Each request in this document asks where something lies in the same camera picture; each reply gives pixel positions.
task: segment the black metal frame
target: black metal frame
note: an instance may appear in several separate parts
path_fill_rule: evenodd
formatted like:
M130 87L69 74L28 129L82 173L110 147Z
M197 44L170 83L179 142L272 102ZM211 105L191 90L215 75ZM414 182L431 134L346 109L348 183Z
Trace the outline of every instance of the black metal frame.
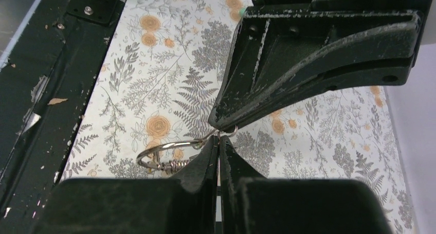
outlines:
M253 2L209 116L219 130L327 91L406 83L432 0Z
M266 179L227 136L169 179L64 181L33 233L215 233L218 156L223 233L391 233L364 183Z
M116 0L101 26L66 14L68 1L41 0L0 71L0 233L27 233L41 214L124 7ZM48 106L51 98L68 100ZM31 113L41 119L24 132Z
M72 16L86 21L108 25L113 22L113 14L118 0L69 0L66 11Z

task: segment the floral wallpaper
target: floral wallpaper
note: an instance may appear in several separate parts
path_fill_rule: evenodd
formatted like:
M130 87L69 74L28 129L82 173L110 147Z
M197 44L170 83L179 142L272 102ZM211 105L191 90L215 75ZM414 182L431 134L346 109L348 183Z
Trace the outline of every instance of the floral wallpaper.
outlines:
M62 180L168 176L139 167L136 155L211 130L206 120L233 31L240 10L249 5L250 0L127 0ZM268 177L365 182L394 233L414 233L383 88L327 92L271 113L232 140ZM160 157L188 159L196 153L182 148Z

